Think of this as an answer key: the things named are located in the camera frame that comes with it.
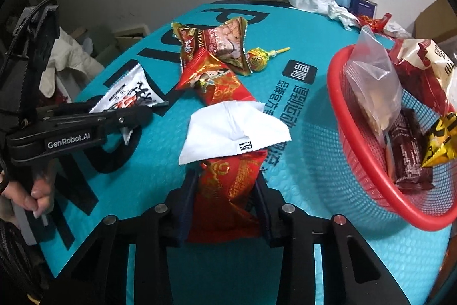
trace yellow snack package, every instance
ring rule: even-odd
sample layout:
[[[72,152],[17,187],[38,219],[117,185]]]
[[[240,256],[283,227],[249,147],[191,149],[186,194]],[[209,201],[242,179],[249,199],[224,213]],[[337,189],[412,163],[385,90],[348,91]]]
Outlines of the yellow snack package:
[[[443,164],[457,157],[457,113],[438,119],[426,133],[427,151],[422,167]]]

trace purple jar label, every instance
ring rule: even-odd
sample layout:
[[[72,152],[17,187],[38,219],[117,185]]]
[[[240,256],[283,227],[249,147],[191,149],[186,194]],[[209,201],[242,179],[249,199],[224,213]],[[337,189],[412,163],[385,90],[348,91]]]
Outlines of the purple jar label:
[[[349,11],[356,16],[365,15],[374,18],[376,5],[365,0],[350,0]]]

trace jar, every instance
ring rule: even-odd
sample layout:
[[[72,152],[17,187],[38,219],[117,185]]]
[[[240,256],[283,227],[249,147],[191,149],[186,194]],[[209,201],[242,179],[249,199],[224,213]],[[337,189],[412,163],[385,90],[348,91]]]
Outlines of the jar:
[[[378,0],[350,0],[349,12],[358,16],[365,15],[375,18]]]

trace human hand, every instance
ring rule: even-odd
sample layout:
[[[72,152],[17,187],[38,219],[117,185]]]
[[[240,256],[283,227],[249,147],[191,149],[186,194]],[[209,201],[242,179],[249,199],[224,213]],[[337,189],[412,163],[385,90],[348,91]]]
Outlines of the human hand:
[[[54,161],[48,163],[47,170],[34,175],[33,187],[29,194],[21,183],[11,180],[2,195],[18,206],[33,211],[35,218],[52,211],[54,208]]]

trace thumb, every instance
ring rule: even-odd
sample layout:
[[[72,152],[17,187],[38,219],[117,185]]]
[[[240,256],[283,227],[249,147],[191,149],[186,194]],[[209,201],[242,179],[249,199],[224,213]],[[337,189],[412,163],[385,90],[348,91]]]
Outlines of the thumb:
[[[37,201],[26,192],[24,187],[17,181],[10,181],[2,195],[11,199],[18,206],[28,211],[36,211],[38,209]]]

